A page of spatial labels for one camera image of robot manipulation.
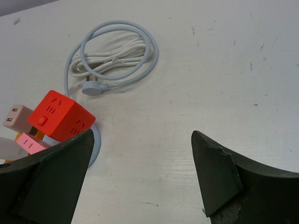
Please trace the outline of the pink plug adapter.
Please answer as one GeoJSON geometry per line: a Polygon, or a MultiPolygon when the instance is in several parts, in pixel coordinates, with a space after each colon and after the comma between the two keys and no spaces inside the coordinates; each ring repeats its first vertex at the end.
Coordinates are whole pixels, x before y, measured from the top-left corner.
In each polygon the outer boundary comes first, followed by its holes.
{"type": "Polygon", "coordinates": [[[50,145],[45,143],[43,140],[31,136],[26,133],[22,133],[20,137],[16,140],[16,143],[26,150],[29,154],[35,154],[50,148],[50,145]]]}

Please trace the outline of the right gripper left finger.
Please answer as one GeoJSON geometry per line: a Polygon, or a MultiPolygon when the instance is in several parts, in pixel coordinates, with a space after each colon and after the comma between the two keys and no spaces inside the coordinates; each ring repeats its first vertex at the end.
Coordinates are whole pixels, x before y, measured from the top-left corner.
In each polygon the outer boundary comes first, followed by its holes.
{"type": "Polygon", "coordinates": [[[70,224],[94,145],[91,129],[0,166],[2,224],[70,224]]]}

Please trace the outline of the blue round power socket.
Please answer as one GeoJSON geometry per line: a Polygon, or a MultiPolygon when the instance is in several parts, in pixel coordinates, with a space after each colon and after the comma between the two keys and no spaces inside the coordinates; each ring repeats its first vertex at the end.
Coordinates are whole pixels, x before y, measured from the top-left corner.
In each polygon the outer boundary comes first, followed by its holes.
{"type": "MultiPolygon", "coordinates": [[[[91,126],[91,130],[93,131],[93,135],[94,135],[94,146],[93,146],[93,152],[92,152],[92,155],[91,155],[91,158],[90,158],[90,161],[89,161],[89,165],[88,165],[89,168],[96,161],[96,159],[99,155],[99,152],[100,152],[100,148],[101,148],[101,134],[100,134],[99,128],[95,124],[93,124],[91,126]]],[[[47,135],[45,135],[43,137],[43,141],[45,143],[49,144],[50,146],[54,146],[54,145],[57,145],[57,144],[60,143],[59,141],[54,140],[54,139],[52,139],[51,137],[49,137],[47,135]]]]}

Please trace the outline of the orange power strip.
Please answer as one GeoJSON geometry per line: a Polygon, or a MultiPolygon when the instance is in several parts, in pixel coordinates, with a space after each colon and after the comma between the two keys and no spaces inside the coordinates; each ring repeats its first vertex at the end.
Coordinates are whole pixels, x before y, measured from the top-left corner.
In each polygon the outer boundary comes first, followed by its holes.
{"type": "Polygon", "coordinates": [[[43,137],[44,134],[37,131],[36,135],[18,133],[15,140],[1,138],[0,159],[8,163],[49,148],[43,137]]]}

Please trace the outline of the brown pink charger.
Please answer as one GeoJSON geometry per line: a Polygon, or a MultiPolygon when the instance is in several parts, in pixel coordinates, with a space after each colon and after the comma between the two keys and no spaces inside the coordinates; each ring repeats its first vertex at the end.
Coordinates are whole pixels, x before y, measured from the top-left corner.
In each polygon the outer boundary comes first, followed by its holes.
{"type": "Polygon", "coordinates": [[[33,110],[24,105],[13,105],[4,119],[3,126],[18,133],[29,133],[32,125],[28,123],[28,118],[33,110]]]}

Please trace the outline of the red cube socket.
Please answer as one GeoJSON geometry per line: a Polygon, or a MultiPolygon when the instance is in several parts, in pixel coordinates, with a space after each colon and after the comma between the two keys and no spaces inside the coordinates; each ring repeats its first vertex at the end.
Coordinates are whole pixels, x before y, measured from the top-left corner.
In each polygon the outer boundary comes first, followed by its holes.
{"type": "Polygon", "coordinates": [[[28,118],[28,123],[54,140],[63,142],[88,130],[96,118],[65,95],[50,90],[28,118]]]}

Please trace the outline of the white charger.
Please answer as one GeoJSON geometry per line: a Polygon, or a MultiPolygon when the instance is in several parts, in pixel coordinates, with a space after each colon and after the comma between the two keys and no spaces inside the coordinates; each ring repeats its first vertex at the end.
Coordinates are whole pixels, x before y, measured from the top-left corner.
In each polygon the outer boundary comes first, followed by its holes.
{"type": "Polygon", "coordinates": [[[28,152],[19,146],[14,140],[0,138],[0,158],[15,161],[28,156],[28,152]]]}

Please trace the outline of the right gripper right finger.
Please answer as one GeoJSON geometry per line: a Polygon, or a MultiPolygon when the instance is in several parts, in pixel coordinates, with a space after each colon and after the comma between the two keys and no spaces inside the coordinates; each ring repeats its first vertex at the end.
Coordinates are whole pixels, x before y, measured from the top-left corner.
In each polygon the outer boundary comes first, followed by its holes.
{"type": "Polygon", "coordinates": [[[206,217],[213,224],[296,224],[299,175],[236,153],[199,131],[191,137],[206,217]]]}

